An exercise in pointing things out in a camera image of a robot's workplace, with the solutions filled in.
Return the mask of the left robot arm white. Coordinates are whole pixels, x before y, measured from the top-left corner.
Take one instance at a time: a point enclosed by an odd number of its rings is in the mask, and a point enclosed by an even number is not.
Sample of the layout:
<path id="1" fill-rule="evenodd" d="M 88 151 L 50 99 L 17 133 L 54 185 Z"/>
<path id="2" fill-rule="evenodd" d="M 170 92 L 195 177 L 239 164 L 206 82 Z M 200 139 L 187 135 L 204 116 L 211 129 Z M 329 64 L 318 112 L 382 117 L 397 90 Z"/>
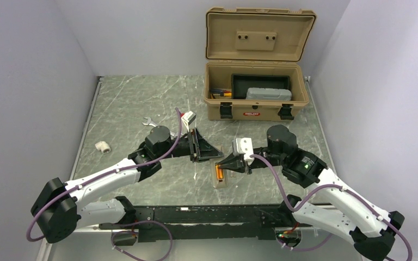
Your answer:
<path id="1" fill-rule="evenodd" d="M 136 210 L 127 197 L 102 202 L 98 199 L 151 177 L 162 168 L 162 159 L 186 156 L 199 163 L 221 158 L 223 153 L 196 128 L 172 136 L 167 127 L 156 126 L 137 150 L 118 163 L 83 178 L 48 181 L 30 210 L 33 219 L 26 231 L 27 240 L 57 243 L 76 229 L 100 223 L 130 227 Z"/>

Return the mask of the white PVC elbow fitting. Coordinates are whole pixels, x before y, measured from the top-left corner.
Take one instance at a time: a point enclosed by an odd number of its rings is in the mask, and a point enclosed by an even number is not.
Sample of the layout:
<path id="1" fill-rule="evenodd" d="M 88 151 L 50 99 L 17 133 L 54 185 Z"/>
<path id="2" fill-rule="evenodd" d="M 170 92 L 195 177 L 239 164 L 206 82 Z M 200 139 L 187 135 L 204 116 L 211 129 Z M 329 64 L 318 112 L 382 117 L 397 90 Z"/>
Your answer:
<path id="1" fill-rule="evenodd" d="M 110 145 L 105 141 L 99 141 L 95 144 L 95 148 L 101 153 L 109 153 L 111 151 Z"/>

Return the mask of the beige remote control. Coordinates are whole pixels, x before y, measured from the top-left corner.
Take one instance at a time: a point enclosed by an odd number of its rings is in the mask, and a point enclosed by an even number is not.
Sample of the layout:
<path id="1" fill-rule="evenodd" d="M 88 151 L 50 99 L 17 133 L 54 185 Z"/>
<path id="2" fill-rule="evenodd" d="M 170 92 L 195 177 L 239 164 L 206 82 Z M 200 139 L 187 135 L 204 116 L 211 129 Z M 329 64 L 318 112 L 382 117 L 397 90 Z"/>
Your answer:
<path id="1" fill-rule="evenodd" d="M 221 189 L 226 188 L 228 186 L 228 178 L 227 178 L 227 171 L 220 169 L 217 165 L 219 161 L 224 159 L 224 149 L 223 146 L 216 146 L 217 149 L 219 149 L 222 153 L 221 156 L 218 158 L 210 159 L 210 167 L 211 167 L 211 180 L 212 180 L 212 186 L 215 189 Z"/>

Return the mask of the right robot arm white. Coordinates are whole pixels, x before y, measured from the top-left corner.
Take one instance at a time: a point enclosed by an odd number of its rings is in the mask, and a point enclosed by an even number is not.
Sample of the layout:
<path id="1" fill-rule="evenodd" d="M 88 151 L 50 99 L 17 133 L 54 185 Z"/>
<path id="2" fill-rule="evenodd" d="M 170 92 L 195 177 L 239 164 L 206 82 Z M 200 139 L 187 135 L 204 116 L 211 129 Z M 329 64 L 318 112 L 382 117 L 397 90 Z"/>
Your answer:
<path id="1" fill-rule="evenodd" d="M 290 182 L 308 191 L 304 198 L 283 197 L 278 211 L 279 221 L 311 225 L 349 242 L 369 260 L 387 260 L 396 237 L 404 242 L 408 260 L 412 247 L 400 231 L 404 216 L 377 207 L 349 187 L 315 154 L 299 148 L 296 136 L 286 126 L 274 125 L 266 133 L 267 146 L 254 148 L 251 138 L 237 138 L 232 153 L 216 163 L 216 168 L 250 174 L 253 169 L 281 167 Z"/>

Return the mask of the orange AA battery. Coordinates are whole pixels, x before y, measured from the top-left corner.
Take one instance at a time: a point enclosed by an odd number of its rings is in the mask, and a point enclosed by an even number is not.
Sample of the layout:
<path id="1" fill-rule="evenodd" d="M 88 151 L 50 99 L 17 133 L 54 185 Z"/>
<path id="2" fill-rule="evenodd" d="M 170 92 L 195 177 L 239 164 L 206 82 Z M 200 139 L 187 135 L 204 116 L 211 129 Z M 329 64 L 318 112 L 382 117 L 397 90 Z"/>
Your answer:
<path id="1" fill-rule="evenodd" d="M 223 178 L 223 171 L 219 168 L 218 165 L 215 166 L 216 168 L 216 175 L 218 179 L 222 179 Z"/>
<path id="2" fill-rule="evenodd" d="M 224 179 L 224 170 L 223 169 L 218 169 L 217 174 L 218 174 L 218 179 L 221 179 L 221 180 Z"/>

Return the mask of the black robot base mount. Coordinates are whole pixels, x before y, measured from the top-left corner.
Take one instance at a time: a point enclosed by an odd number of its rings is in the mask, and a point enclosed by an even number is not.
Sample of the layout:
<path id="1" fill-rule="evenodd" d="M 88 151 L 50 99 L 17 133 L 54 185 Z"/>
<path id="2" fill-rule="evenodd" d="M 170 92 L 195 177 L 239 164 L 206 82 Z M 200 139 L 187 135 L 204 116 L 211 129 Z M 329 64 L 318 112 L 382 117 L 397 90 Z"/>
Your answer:
<path id="1" fill-rule="evenodd" d="M 134 218 L 102 223 L 102 230 L 134 228 L 140 243 L 183 239 L 274 240 L 296 225 L 282 204 L 136 206 Z"/>

